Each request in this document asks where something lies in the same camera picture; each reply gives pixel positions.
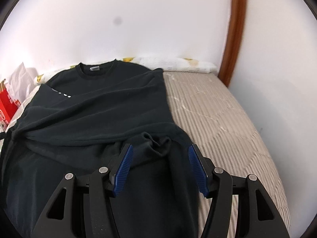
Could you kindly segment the brown wooden door frame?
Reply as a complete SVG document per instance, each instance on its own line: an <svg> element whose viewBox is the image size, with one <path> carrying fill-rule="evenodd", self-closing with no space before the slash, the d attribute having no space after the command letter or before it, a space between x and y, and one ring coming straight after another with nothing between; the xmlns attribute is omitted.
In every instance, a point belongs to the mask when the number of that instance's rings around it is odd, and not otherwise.
<svg viewBox="0 0 317 238"><path fill-rule="evenodd" d="M242 42L247 0L231 0L230 19L225 50L222 56L218 78L229 87Z"/></svg>

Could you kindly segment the white yellow patterned sheet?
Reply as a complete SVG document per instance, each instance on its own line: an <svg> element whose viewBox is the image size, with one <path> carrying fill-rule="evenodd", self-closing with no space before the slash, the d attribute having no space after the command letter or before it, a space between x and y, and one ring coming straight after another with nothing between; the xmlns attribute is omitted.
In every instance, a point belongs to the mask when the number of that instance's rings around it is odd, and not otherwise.
<svg viewBox="0 0 317 238"><path fill-rule="evenodd" d="M161 68L164 71L180 71L180 72L202 73L202 74L212 73L214 75L217 75L219 73L219 68L211 62L199 61L199 60L188 59L188 58L133 57L133 58L123 58L122 61L139 64L151 70ZM68 70L73 68L75 68L75 66L65 67L62 69L44 73L42 75L38 75L34 78L34 84L35 85L44 84L57 73L63 70Z"/></svg>

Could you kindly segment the white Miniso plastic bag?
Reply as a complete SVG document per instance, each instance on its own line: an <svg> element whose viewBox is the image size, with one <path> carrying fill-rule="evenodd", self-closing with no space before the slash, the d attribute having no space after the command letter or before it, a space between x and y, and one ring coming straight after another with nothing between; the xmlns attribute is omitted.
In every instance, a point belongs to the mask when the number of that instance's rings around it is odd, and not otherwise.
<svg viewBox="0 0 317 238"><path fill-rule="evenodd" d="M35 88L34 77L29 74L23 63L5 78L4 85L17 107L21 106Z"/></svg>

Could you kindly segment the red paper shopping bag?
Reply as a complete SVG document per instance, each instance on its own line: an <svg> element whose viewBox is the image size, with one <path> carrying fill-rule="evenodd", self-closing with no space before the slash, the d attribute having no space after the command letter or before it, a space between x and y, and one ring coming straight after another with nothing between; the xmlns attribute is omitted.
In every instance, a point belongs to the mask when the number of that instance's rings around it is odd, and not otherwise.
<svg viewBox="0 0 317 238"><path fill-rule="evenodd" d="M11 98L10 94L7 91L7 88L4 84L4 81L1 81L1 93L0 93L0 110L1 110L1 123L5 123L7 126L12 117L17 112L18 108L21 106L19 100L14 100Z"/></svg>

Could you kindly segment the striped quilted mattress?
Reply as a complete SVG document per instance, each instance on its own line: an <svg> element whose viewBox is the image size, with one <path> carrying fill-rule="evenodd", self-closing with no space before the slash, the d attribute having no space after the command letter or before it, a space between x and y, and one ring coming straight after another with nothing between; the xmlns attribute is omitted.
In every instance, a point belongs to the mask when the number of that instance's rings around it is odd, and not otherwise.
<svg viewBox="0 0 317 238"><path fill-rule="evenodd" d="M215 76L164 73L175 124L191 139L198 190L197 237L288 237L285 200L271 198L278 174L264 177L269 153L245 113ZM1 206L3 237L21 237Z"/></svg>

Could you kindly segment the black sweatshirt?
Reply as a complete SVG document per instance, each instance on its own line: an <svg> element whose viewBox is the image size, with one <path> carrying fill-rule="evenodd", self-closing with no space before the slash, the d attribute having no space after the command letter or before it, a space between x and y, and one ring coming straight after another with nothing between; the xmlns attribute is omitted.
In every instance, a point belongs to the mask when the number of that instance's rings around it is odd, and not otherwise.
<svg viewBox="0 0 317 238"><path fill-rule="evenodd" d="M1 148L1 206L30 237L67 173L108 166L125 144L133 161L111 201L121 237L197 237L198 190L191 139L167 102L163 71L111 61L79 64L41 85Z"/></svg>

